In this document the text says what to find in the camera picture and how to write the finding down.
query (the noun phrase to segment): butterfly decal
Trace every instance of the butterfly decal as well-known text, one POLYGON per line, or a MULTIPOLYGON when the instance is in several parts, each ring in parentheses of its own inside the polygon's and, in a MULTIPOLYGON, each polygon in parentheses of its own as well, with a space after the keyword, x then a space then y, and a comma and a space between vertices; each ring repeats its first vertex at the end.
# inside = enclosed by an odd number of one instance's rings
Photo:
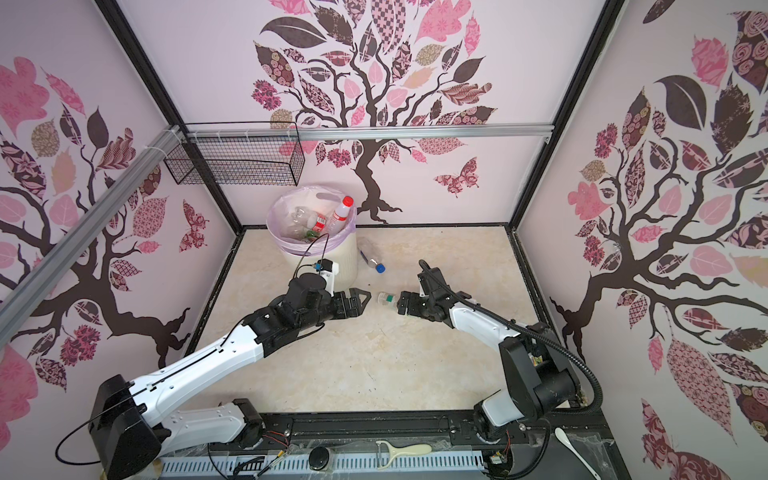
POLYGON ((190 229, 181 238, 179 252, 189 250, 192 247, 205 246, 205 236, 201 231, 205 230, 205 224, 210 220, 205 220, 203 214, 196 214, 194 208, 186 200, 184 200, 184 216, 187 218, 187 223, 190 224, 190 229))
POLYGON ((462 172, 454 177, 453 175, 438 175, 435 177, 435 181, 441 185, 448 187, 448 192, 454 194, 458 198, 459 192, 464 190, 464 187, 477 187, 478 175, 475 171, 478 169, 477 157, 472 158, 462 168, 462 172))

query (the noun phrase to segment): wall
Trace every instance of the wall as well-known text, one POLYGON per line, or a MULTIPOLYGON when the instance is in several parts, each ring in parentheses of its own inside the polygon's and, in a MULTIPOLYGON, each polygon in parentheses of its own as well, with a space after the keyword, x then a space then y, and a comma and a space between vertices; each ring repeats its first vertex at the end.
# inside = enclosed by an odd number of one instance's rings
MULTIPOLYGON (((272 118, 300 127, 549 123, 602 4, 121 2, 186 121, 272 118), (378 60, 370 55, 377 47, 378 60)), ((351 139, 306 142, 300 184, 352 194, 360 223, 506 222, 540 140, 362 142, 358 154, 351 139)), ((223 189, 244 223, 264 223, 288 190, 223 189)))
POLYGON ((633 478, 765 476, 765 7, 630 2, 521 226, 633 478))
MULTIPOLYGON (((2 298, 165 122, 92 2, 11 2, 0 15, 2 298)), ((56 444, 103 380, 181 356, 232 240, 204 187, 178 187, 164 167, 143 183, 2 350, 4 477, 98 476, 57 463, 56 444)), ((61 454, 98 458, 85 431, 61 454)))

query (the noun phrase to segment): trash can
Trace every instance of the trash can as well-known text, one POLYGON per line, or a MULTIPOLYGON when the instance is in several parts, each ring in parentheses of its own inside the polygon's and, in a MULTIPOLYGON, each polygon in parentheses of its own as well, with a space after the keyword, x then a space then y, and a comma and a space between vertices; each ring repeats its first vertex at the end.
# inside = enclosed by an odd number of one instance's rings
MULTIPOLYGON (((342 202, 345 196, 344 193, 333 188, 313 185, 291 190, 277 199, 272 205, 266 216, 266 228, 290 266, 296 268, 300 259, 301 264, 315 263, 317 260, 320 260, 323 255, 323 248, 326 247, 325 237, 317 240, 302 259, 301 256, 309 244, 301 240, 294 240, 286 235, 288 228, 292 225, 291 213, 296 207, 305 206, 330 217, 333 215, 333 210, 342 202)), ((357 208, 353 206, 344 228, 336 235, 328 238, 325 258, 339 264, 339 274, 336 276, 334 286, 334 289, 337 291, 350 288, 357 278, 359 252, 357 250, 357 235, 355 233, 356 220, 357 208)))

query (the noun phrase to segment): clear plastic bottle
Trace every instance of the clear plastic bottle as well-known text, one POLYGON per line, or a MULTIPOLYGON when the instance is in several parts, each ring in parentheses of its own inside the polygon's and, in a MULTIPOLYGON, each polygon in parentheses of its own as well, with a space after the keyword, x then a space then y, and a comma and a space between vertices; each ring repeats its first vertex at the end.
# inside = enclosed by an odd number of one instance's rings
POLYGON ((386 267, 382 265, 382 257, 379 249, 373 246, 373 244, 367 238, 357 239, 357 248, 360 249, 360 256, 366 261, 368 266, 376 269, 379 273, 384 273, 386 267))
POLYGON ((293 222, 307 230, 320 232, 326 226, 326 216, 318 214, 309 207, 296 207, 292 215, 293 222))
POLYGON ((323 233, 327 233, 330 237, 333 237, 340 232, 346 224, 346 219, 349 216, 349 209, 354 203, 355 201, 352 197, 344 197, 342 203, 340 203, 333 211, 333 217, 326 223, 326 228, 323 230, 323 233))
POLYGON ((398 297, 393 293, 381 292, 379 293, 378 304, 387 306, 394 310, 397 310, 398 297))

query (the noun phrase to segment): wire basket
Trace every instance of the wire basket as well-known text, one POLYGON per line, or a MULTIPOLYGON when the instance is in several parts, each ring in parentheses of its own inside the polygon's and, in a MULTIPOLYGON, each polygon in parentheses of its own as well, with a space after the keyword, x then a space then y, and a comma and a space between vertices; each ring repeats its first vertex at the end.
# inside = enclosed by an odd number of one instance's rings
POLYGON ((248 123, 285 127, 279 134, 265 129, 243 131, 242 136, 232 131, 188 134, 165 158, 176 183, 202 184, 204 177, 211 177, 217 184, 298 185, 304 152, 296 123, 248 123))

